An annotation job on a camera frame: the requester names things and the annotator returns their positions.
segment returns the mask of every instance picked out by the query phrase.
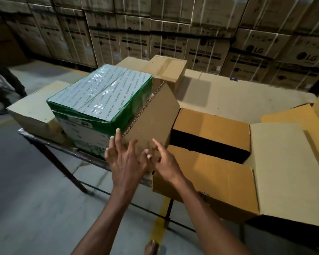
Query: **green box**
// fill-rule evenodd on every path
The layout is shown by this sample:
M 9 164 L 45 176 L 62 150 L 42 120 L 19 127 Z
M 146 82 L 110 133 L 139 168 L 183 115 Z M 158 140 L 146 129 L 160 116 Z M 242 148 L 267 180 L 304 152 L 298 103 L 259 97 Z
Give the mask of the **green box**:
M 151 77 L 105 64 L 47 104 L 77 148 L 104 157 L 110 136 L 124 132 L 150 98 Z

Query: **metal table frame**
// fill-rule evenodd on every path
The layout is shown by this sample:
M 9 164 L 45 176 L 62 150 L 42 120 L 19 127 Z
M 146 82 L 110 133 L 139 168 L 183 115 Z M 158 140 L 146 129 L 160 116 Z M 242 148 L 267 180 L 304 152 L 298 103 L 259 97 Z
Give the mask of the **metal table frame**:
M 102 189 L 99 189 L 95 186 L 92 186 L 88 183 L 85 183 L 83 181 L 80 181 L 78 180 L 64 165 L 62 162 L 60 162 L 60 160 L 52 153 L 52 151 L 48 148 L 49 147 L 52 147 L 56 150 L 59 150 L 59 151 L 62 151 L 66 154 L 69 154 L 71 156 L 74 156 L 76 158 L 79 158 L 80 160 L 82 161 L 85 161 L 85 162 L 88 162 L 90 164 L 93 164 L 95 166 L 98 166 L 104 170 L 107 170 L 107 171 L 111 171 L 109 169 L 109 166 L 108 166 L 108 163 L 105 162 L 104 160 L 102 159 L 98 159 L 96 157 L 93 157 L 93 156 L 90 156 L 89 154 L 86 154 L 84 152 L 81 152 L 81 151 L 78 151 L 76 148 L 74 147 L 66 147 L 66 146 L 62 146 L 60 144 L 57 144 L 55 142 L 52 142 L 52 141 L 49 141 L 49 140 L 45 140 L 43 138 L 40 138 L 40 137 L 37 137 L 37 136 L 34 136 L 33 134 L 30 134 L 28 132 L 26 132 L 23 128 L 19 129 L 18 130 L 19 134 L 21 134 L 30 144 L 34 145 L 55 167 L 57 167 L 59 169 L 59 171 L 61 171 L 63 173 L 64 176 L 66 176 L 78 189 L 80 189 L 83 193 L 85 194 L 88 194 L 88 195 L 91 195 L 92 192 L 90 192 L 88 189 L 85 188 L 84 185 L 86 186 L 89 186 L 90 188 L 93 188 L 95 190 L 98 190 L 102 193 L 105 193 L 107 195 L 111 195 L 111 193 L 107 192 L 107 191 L 104 191 Z M 151 188 L 151 179 L 149 178 L 143 178 L 140 182 L 140 184 L 142 185 L 145 185 L 147 187 L 150 187 Z M 188 229 L 190 231 L 193 231 L 193 232 L 196 232 L 194 229 L 190 228 L 190 227 L 187 227 L 183 224 L 180 224 L 174 220 L 172 220 L 170 218 L 170 213 L 171 213 L 171 209 L 172 209 L 172 205 L 174 203 L 174 200 L 173 199 L 170 199 L 170 202 L 169 202 L 169 206 L 168 206 L 168 209 L 167 209 L 167 213 L 165 216 L 162 216 L 160 214 L 157 214 L 151 210 L 148 210 L 146 208 L 143 208 L 141 206 L 138 206 L 134 203 L 130 203 L 130 205 L 134 206 L 134 207 L 137 207 L 141 210 L 144 210 L 148 213 L 151 213 L 157 217 L 160 217 L 160 218 L 163 218 L 164 219 L 164 227 L 166 229 L 169 229 L 169 223 L 174 223 L 180 227 L 183 227 L 185 229 Z

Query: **concrete floor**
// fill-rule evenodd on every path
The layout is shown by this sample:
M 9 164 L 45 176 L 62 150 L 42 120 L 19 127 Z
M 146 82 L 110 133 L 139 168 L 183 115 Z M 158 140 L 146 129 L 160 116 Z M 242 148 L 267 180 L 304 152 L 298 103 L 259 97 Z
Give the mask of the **concrete floor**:
M 32 93 L 54 80 L 73 83 L 83 77 L 81 72 L 71 72 L 66 68 L 39 61 L 14 67 L 12 71 L 26 86 L 27 93 Z M 264 86 L 266 89 L 262 90 L 263 86 L 256 85 L 258 84 L 250 84 L 249 87 L 252 90 L 258 87 L 259 93 L 264 91 L 273 97 L 271 100 L 278 100 L 279 104 L 270 101 L 268 105 L 264 100 L 260 101 L 261 107 L 266 105 L 268 112 L 281 110 L 283 104 L 289 108 L 307 100 L 315 100 L 311 94 L 292 91 L 289 95 L 287 92 L 290 91 L 287 90 L 282 94 L 280 90 L 268 86 Z M 220 83 L 222 90 L 225 87 L 224 83 Z M 217 84 L 213 83 L 211 88 L 217 89 Z M 189 91 L 196 91 L 194 83 L 186 83 L 184 91 L 188 100 L 182 98 L 181 94 L 181 106 L 193 105 Z M 244 109 L 246 104 L 252 106 L 255 103 L 255 97 L 250 93 L 251 91 L 241 94 L 241 109 Z M 14 101 L 18 96 L 11 93 L 9 98 Z M 224 106 L 220 106 L 220 113 L 225 117 L 228 113 L 230 118 L 236 119 L 236 111 L 240 108 L 232 106 L 229 110 L 224 101 L 222 103 Z M 262 108 L 255 112 L 255 106 L 251 107 L 250 122 L 256 122 L 263 112 Z M 19 125 L 9 115 L 0 116 L 0 254 L 69 254 L 102 211 L 108 196 L 98 191 L 94 191 L 93 196 L 81 193 L 34 146 L 17 133 L 18 128 Z M 76 158 L 53 151 L 70 171 L 75 172 L 74 175 L 79 180 L 111 191 L 110 172 L 81 164 Z M 133 202 L 154 212 L 164 213 L 168 199 L 140 185 Z M 179 202 L 174 202 L 171 217 L 192 227 L 184 205 Z M 238 236 L 238 226 L 230 222 L 227 222 L 227 225 Z M 145 244 L 153 237 L 161 241 L 161 255 L 203 254 L 195 233 L 174 224 L 170 224 L 170 228 L 169 231 L 163 230 L 162 222 L 156 216 L 129 206 L 111 254 L 143 254 Z M 247 247 L 254 254 L 318 254 L 250 226 L 245 227 L 245 240 Z

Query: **forearm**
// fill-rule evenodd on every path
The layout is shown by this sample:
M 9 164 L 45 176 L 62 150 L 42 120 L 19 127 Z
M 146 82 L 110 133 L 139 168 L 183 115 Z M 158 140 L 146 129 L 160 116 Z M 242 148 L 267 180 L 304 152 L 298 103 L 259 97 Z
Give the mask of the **forearm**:
M 249 254 L 185 179 L 174 184 L 187 208 L 205 254 Z
M 73 250 L 72 255 L 109 254 L 129 203 L 129 198 L 123 193 L 112 190 L 103 211 Z

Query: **shoe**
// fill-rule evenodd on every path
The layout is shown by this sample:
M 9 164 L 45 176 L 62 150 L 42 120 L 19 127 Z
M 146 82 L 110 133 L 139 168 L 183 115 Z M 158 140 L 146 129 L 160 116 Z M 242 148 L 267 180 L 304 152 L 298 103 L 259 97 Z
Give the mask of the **shoe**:
M 9 111 L 7 110 L 7 108 L 2 108 L 1 110 L 0 110 L 0 115 L 6 115 L 6 114 L 8 114 L 9 113 Z
M 26 92 L 24 92 L 23 94 L 20 95 L 20 98 L 25 98 L 25 97 L 27 97 L 27 93 Z

